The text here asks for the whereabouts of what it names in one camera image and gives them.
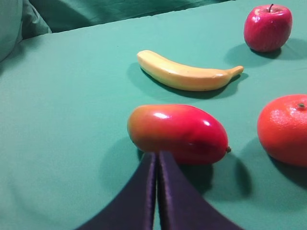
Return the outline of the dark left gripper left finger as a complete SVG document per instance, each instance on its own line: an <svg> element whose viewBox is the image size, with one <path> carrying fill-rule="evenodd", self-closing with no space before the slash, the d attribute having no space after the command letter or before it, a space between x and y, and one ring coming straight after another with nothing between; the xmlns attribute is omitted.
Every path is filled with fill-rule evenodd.
<svg viewBox="0 0 307 230"><path fill-rule="evenodd" d="M97 215L79 230L151 230L156 199L156 161L145 153L127 184Z"/></svg>

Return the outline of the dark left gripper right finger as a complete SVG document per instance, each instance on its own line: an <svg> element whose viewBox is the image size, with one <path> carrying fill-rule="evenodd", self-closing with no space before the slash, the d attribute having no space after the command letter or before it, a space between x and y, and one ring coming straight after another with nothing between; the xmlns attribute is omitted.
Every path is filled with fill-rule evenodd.
<svg viewBox="0 0 307 230"><path fill-rule="evenodd" d="M163 230L242 229L203 199L167 152L159 154L158 206Z"/></svg>

